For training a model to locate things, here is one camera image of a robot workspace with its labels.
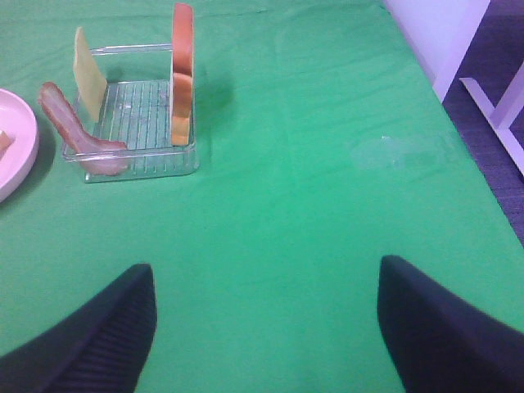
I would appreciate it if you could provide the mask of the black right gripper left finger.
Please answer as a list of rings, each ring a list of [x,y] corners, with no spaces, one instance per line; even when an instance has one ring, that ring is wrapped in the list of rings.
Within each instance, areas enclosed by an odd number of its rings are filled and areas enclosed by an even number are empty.
[[[133,392],[156,333],[152,268],[135,264],[1,358],[3,392]]]

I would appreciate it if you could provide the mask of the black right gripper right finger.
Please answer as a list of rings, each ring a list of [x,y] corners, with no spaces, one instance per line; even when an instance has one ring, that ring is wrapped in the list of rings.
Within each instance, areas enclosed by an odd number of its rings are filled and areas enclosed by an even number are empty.
[[[382,257],[377,319],[407,392],[521,392],[523,335],[407,260]]]

